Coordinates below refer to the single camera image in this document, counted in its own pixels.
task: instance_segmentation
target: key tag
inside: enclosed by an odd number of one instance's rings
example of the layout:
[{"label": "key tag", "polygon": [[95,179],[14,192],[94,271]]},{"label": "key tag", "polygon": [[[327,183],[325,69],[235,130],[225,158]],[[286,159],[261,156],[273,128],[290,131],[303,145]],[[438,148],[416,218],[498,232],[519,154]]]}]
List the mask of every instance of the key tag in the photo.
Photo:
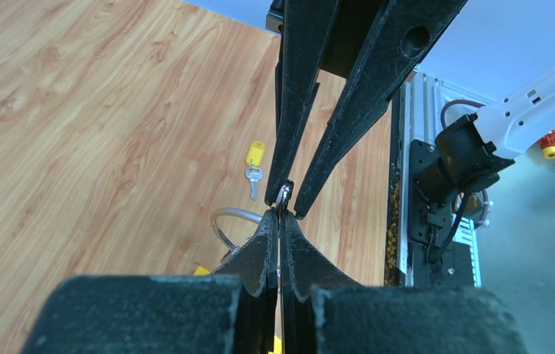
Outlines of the key tag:
[{"label": "key tag", "polygon": [[245,161],[249,167],[259,167],[262,163],[262,157],[264,157],[264,151],[266,146],[263,142],[252,142],[247,152],[247,158]]}]

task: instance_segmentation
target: yellow object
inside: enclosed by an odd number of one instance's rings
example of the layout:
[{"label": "yellow object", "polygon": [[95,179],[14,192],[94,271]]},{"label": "yellow object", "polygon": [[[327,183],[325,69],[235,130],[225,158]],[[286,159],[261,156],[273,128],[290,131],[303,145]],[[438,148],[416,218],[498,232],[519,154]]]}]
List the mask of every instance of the yellow object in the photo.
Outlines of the yellow object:
[{"label": "yellow object", "polygon": [[282,340],[275,336],[275,342],[273,343],[273,351],[269,354],[282,354]]},{"label": "yellow object", "polygon": [[262,163],[262,157],[264,157],[264,150],[266,146],[263,142],[252,142],[249,147],[249,152],[247,153],[247,165],[252,167],[258,167]]},{"label": "yellow object", "polygon": [[542,156],[547,160],[555,159],[555,146],[547,146],[542,149]]},{"label": "yellow object", "polygon": [[197,270],[192,275],[208,275],[208,274],[210,274],[210,271],[200,265],[197,267]]}]

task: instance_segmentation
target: wooden table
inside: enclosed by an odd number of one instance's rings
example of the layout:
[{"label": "wooden table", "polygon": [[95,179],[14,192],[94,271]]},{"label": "wooden table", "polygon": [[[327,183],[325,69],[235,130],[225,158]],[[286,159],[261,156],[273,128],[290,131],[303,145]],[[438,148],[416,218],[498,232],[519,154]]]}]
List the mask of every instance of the wooden table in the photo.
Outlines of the wooden table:
[{"label": "wooden table", "polygon": [[[249,198],[244,159],[266,142],[268,174],[278,51],[276,36],[181,1],[0,0],[0,352],[18,351],[67,277],[219,264],[212,211],[266,208]],[[296,185],[344,84],[319,81]],[[383,282],[389,120],[301,222],[371,285]],[[242,243],[254,225],[224,229]]]}]

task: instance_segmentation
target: silver key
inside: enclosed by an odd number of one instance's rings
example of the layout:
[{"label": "silver key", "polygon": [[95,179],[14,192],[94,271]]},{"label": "silver key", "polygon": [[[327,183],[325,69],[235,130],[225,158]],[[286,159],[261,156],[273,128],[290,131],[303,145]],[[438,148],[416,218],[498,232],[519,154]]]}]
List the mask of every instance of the silver key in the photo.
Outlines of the silver key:
[{"label": "silver key", "polygon": [[248,178],[249,182],[251,183],[251,199],[256,201],[257,200],[257,183],[264,177],[262,173],[262,169],[259,167],[249,166],[247,170],[245,170],[245,176]]}]

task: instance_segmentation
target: yellow toy wheel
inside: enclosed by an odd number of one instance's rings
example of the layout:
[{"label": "yellow toy wheel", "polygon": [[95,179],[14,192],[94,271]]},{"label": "yellow toy wheel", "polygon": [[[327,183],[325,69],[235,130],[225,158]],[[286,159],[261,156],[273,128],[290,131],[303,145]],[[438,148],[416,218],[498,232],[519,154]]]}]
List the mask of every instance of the yellow toy wheel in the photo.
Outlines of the yellow toy wheel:
[{"label": "yellow toy wheel", "polygon": [[547,146],[542,149],[542,156],[547,160],[555,159],[555,146]]}]

